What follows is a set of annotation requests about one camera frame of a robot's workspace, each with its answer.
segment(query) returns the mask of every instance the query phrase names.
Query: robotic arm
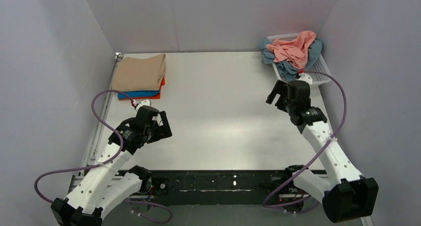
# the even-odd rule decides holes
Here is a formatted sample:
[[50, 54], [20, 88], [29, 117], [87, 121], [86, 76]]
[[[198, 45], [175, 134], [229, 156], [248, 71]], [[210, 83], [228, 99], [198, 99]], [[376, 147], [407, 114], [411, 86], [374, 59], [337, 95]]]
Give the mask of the robotic arm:
[[113, 176], [137, 149], [172, 136], [166, 113], [149, 106], [145, 100], [135, 107], [136, 117], [123, 121], [116, 130], [123, 137], [123, 149], [107, 164], [102, 164], [120, 150], [120, 139], [113, 133], [98, 160], [101, 166], [91, 169], [81, 183], [64, 199], [56, 198], [51, 209], [62, 226], [100, 226], [107, 214], [131, 194], [151, 187], [150, 172], [134, 166], [118, 183], [107, 188]]
[[[289, 83], [278, 80], [266, 102], [272, 104], [277, 94], [280, 97], [275, 106], [289, 114], [291, 122], [315, 152], [319, 152], [331, 140], [333, 131], [320, 108], [311, 106], [310, 86], [300, 80]], [[319, 159], [329, 181], [306, 169], [293, 180], [293, 184], [320, 202], [326, 216], [334, 223], [370, 216], [378, 192], [376, 181], [365, 178], [335, 140]]]

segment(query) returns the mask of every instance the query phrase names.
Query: stack of folded cloth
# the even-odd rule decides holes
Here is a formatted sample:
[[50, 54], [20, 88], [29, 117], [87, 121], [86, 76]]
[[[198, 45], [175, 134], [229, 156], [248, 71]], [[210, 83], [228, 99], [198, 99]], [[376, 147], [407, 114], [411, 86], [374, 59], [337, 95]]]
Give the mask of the stack of folded cloth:
[[[122, 91], [134, 99], [160, 99], [165, 84], [165, 54], [148, 59], [126, 57], [117, 63], [112, 89]], [[119, 100], [128, 99], [118, 94]]]
[[286, 81], [295, 80], [296, 73], [309, 70], [319, 59], [323, 44], [316, 39], [316, 33], [303, 31], [292, 41], [263, 39], [258, 45], [262, 63], [275, 63], [280, 75]]

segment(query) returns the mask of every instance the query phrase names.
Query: laundry basket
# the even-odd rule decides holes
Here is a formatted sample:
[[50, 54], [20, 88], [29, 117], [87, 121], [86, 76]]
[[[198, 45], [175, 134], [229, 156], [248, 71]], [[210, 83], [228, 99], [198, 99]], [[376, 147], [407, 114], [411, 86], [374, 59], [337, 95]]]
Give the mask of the laundry basket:
[[[273, 42], [275, 39], [281, 39], [281, 40], [286, 40], [286, 41], [291, 41], [295, 38], [297, 38], [298, 33], [296, 34], [286, 34], [286, 35], [276, 35], [276, 36], [269, 36], [268, 39]], [[275, 66], [274, 63], [272, 63], [272, 66], [274, 67], [275, 73], [278, 77], [278, 79], [282, 80], [283, 82], [287, 82], [285, 80], [285, 77], [280, 75], [278, 72], [277, 67]], [[314, 65], [309, 69], [309, 71], [316, 71], [316, 72], [321, 72], [321, 73], [325, 73], [330, 75], [330, 71], [329, 68], [325, 62], [325, 60], [323, 59], [323, 56], [320, 54], [319, 59], [317, 60], [316, 63], [314, 63]], [[314, 86], [318, 86], [321, 85], [323, 83], [327, 83], [330, 82], [331, 79], [325, 75], [321, 75], [321, 74], [314, 74], [314, 73], [301, 73], [299, 74], [300, 78], [299, 80], [305, 81], [307, 82], [309, 85], [314, 85]]]

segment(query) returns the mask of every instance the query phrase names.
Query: beige folded cloth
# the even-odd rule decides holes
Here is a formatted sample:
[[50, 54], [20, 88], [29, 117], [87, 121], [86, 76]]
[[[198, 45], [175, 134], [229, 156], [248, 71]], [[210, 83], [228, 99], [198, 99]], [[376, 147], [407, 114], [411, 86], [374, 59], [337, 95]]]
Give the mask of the beige folded cloth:
[[124, 92], [159, 90], [165, 66], [165, 54], [148, 59], [126, 57], [117, 63], [112, 88]]

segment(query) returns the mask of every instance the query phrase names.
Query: white table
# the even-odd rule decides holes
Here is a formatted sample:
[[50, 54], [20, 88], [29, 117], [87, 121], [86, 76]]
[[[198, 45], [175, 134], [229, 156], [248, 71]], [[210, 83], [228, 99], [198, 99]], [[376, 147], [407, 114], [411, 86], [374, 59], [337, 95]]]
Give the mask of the white table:
[[[167, 54], [166, 84], [161, 99], [151, 104], [167, 112], [173, 136], [145, 145], [122, 169], [140, 165], [150, 170], [278, 170], [306, 164], [315, 154], [313, 148], [288, 114], [265, 103], [277, 78], [272, 66], [260, 59], [259, 52]], [[326, 113], [317, 87], [311, 102]], [[136, 115], [116, 94], [108, 107], [106, 121], [113, 127]], [[111, 134], [102, 131], [98, 152]], [[310, 168], [323, 166], [317, 160]]]

